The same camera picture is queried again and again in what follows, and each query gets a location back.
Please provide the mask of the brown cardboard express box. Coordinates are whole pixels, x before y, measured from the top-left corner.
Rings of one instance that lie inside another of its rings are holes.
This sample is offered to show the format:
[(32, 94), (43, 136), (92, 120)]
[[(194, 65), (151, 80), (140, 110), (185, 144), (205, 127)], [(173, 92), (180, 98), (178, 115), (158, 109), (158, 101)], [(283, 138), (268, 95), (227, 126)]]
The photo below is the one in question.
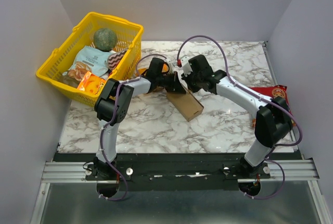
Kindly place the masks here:
[(167, 92), (167, 99), (181, 113), (181, 115), (190, 122), (197, 116), (201, 115), (204, 106), (192, 95), (192, 93), (183, 86), (185, 94)]

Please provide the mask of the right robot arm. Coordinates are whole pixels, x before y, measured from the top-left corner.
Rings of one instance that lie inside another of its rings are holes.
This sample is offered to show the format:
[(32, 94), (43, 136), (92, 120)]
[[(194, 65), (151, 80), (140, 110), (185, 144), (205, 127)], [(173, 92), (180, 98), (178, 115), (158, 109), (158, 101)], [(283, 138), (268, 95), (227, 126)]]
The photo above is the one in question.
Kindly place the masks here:
[(272, 98), (232, 82), (225, 71), (213, 71), (203, 55), (192, 58), (184, 56), (178, 63), (183, 70), (182, 80), (192, 92), (203, 89), (227, 98), (255, 120), (255, 141), (239, 165), (243, 177), (253, 177), (275, 145), (292, 129), (291, 118), (285, 113), (288, 110), (286, 100), (280, 96)]

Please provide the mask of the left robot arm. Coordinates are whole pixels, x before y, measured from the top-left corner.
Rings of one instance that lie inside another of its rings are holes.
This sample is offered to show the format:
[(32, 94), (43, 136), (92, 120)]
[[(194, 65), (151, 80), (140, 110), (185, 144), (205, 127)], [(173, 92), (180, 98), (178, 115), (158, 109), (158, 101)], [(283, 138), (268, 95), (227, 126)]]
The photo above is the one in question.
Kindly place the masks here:
[(171, 72), (171, 65), (165, 61), (165, 56), (150, 54), (144, 58), (148, 57), (152, 57), (148, 69), (137, 78), (123, 81), (109, 79), (94, 106), (101, 127), (99, 149), (94, 166), (97, 173), (105, 180), (111, 179), (115, 173), (121, 178), (124, 177), (112, 162), (117, 156), (116, 142), (119, 125), (127, 114), (132, 97), (151, 93), (158, 87), (167, 92), (186, 94), (177, 72)]

